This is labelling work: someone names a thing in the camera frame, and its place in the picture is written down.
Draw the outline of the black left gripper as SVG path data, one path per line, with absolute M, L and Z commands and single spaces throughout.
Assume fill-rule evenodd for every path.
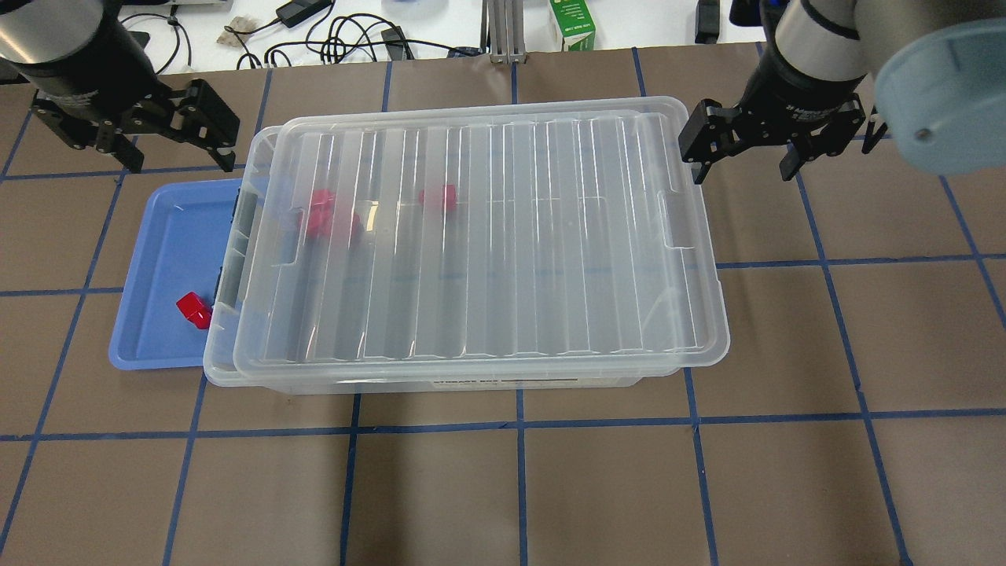
M 108 117 L 79 117 L 78 108 L 71 112 L 40 92 L 31 101 L 31 112 L 72 149 L 96 147 L 104 128 L 112 135 L 154 134 L 215 151 L 215 163 L 222 171 L 230 173 L 236 167 L 233 147 L 240 118 L 204 79 L 191 79 L 178 89 L 160 85 L 154 95 Z M 115 158 L 126 171 L 139 175 L 146 156 L 134 145 L 119 145 Z

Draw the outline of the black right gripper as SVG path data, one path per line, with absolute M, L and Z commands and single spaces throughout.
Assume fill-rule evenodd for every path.
M 841 154 L 865 121 L 857 93 L 861 82 L 785 79 L 757 71 L 732 106 L 700 100 L 679 135 L 693 182 L 707 179 L 709 164 L 754 147 L 791 145 L 780 161 L 783 182 L 819 156 Z

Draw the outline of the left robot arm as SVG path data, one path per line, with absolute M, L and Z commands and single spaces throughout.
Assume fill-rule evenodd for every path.
M 240 118 L 204 79 L 173 89 L 108 1 L 4 1 L 1 53 L 36 87 L 30 110 L 66 146 L 93 148 L 132 173 L 133 136 L 157 135 L 236 165 Z

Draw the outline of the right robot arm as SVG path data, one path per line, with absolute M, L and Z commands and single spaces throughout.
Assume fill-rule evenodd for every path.
M 890 135 L 931 175 L 1004 165 L 1002 1 L 733 1 L 729 19 L 766 45 L 732 107 L 703 99 L 691 112 L 678 144 L 694 182 L 783 145 L 787 182 L 858 132 L 865 152 Z

